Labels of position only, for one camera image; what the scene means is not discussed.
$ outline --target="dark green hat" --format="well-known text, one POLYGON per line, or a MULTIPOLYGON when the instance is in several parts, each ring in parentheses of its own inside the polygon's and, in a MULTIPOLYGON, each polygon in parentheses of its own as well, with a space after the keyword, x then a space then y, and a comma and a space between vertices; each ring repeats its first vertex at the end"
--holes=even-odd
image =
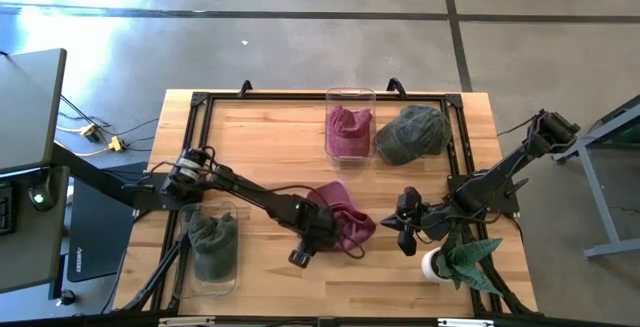
POLYGON ((401 165, 442 153, 451 141, 447 116, 430 106, 407 106, 376 134, 376 148, 389 164, 401 165))
POLYGON ((229 213, 218 219, 196 211, 188 233, 196 278, 205 282, 232 278, 238 259, 238 221, 229 213))

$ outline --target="gray floor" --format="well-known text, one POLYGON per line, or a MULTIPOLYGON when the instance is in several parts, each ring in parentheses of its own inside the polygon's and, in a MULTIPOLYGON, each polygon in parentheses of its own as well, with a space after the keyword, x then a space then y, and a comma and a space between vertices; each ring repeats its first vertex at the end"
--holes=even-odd
MULTIPOLYGON (((189 11, 447 11, 445 0, 0 1, 189 11)), ((456 4, 466 14, 640 14, 637 0, 456 4)), ((588 128, 640 93, 638 24, 464 22, 460 27, 473 90, 490 94, 499 130, 540 108, 561 112, 588 128)), ((119 130, 157 117, 168 88, 239 88, 251 79, 259 89, 382 89, 395 76, 411 91, 461 90, 447 21, 105 18, 38 9, 0 14, 0 50, 48 47, 69 51, 63 89, 67 98, 119 130)), ((151 136, 154 128, 131 133, 129 139, 151 136)), ((72 135, 57 138, 77 151, 94 148, 72 135)), ((522 138, 522 131, 502 137, 503 151, 522 138)), ((91 162, 112 166, 146 158, 148 153, 130 151, 91 162)), ((637 324, 640 254, 594 261, 582 256, 583 247, 605 242, 606 235, 581 166, 571 162, 558 167, 542 159, 520 176, 530 178, 518 196, 539 309, 555 317, 637 324)), ((619 217, 626 231, 640 232, 633 213, 619 217)), ((96 313, 112 281, 72 286, 81 301, 65 308, 46 301, 43 287, 0 295, 0 319, 96 313), (29 308, 21 299, 30 301, 29 308)))

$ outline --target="white pot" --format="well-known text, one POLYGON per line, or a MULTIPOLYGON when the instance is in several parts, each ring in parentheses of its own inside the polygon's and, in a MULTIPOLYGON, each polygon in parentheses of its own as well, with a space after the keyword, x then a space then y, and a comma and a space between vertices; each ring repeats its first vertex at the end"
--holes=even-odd
POLYGON ((440 247, 434 248, 431 251, 427 252, 424 257, 422 257, 422 274, 427 278, 429 282, 435 283, 447 283, 451 282, 450 279, 444 279, 438 276, 431 268, 431 259, 434 258, 436 252, 440 251, 440 247))

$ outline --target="wooden table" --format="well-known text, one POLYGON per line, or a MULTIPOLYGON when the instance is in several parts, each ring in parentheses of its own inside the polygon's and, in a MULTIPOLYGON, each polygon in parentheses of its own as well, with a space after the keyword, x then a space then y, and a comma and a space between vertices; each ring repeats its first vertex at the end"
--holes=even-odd
MULTIPOLYGON (((149 166, 164 160, 175 161, 179 155, 192 92, 167 91, 149 166)), ((462 99, 476 168, 491 167, 502 154, 489 98, 485 93, 462 93, 462 99)), ((378 102, 378 129, 407 104, 378 102)), ((333 164, 324 152, 324 117, 323 101, 216 101, 209 144, 215 147, 218 162, 266 188, 288 184, 317 187, 341 180, 357 208, 376 222, 393 213, 397 196, 406 186, 416 187, 423 198, 432 203, 439 202, 447 193, 446 178, 451 172, 446 153, 397 167, 387 165, 378 156, 366 167, 333 164)), ((454 118, 452 124, 456 151, 461 151, 454 118)), ((460 155, 458 153, 460 172, 465 173, 460 155)), ((306 195, 302 190, 294 193, 306 195)), ((453 284, 426 282, 421 274, 423 254, 439 243, 418 242, 419 252, 406 257, 396 245, 397 232, 378 225, 374 236, 365 243, 364 259, 354 260, 342 253, 320 253, 312 258, 307 269, 300 269, 287 261, 298 243, 297 237, 270 220, 264 211, 222 192, 207 192, 205 200, 232 201, 238 207, 241 216, 239 284, 233 293, 224 297, 183 300, 182 315, 473 315, 467 287, 456 291, 453 284)), ((156 268, 166 222, 166 212, 153 212, 134 226, 115 308, 130 301, 156 268)), ((497 270, 521 301, 535 309, 518 230, 503 218, 489 225, 488 231, 490 237, 503 238, 493 253, 497 270)), ((163 306, 172 293, 174 274, 173 270, 167 274, 163 306)))

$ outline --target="maroon cloth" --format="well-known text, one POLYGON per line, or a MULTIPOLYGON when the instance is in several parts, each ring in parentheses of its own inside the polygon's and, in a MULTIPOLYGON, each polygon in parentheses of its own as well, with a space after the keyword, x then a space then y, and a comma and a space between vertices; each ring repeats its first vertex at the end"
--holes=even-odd
POLYGON ((371 148, 370 124, 373 116, 369 109, 351 112, 342 106, 329 112, 327 138, 332 156, 366 157, 371 148))
MULTIPOLYGON (((328 251, 351 250, 362 245, 376 231, 376 224, 365 213, 356 210, 349 196, 347 188, 342 182, 331 182, 316 188, 316 191, 324 197, 333 212, 333 217, 343 225, 342 237, 333 248, 328 251)), ((315 192, 309 192, 307 198, 323 206, 324 201, 315 192)))

